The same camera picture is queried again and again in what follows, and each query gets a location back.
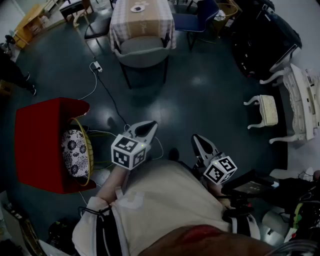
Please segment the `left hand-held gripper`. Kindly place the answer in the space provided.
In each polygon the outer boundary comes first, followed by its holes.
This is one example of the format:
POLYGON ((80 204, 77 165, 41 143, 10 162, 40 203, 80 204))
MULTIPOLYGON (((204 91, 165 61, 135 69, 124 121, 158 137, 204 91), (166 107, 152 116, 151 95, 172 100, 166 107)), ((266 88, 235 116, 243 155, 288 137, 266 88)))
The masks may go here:
POLYGON ((119 134, 111 145, 112 162, 130 171, 139 166, 146 160, 157 129, 158 123, 148 120, 135 123, 119 134))

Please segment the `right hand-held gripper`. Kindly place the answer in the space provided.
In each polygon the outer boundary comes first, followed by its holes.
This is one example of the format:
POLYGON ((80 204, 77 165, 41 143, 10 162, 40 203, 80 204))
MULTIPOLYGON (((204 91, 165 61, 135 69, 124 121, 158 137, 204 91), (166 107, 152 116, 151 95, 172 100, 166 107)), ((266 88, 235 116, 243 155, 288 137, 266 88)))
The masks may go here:
POLYGON ((204 136, 193 134, 191 136, 191 144, 197 158, 202 159, 204 155, 213 156, 208 163, 204 165, 205 171, 202 176, 215 185, 221 185, 228 181, 238 169, 229 156, 223 152, 219 152, 214 143, 204 136))

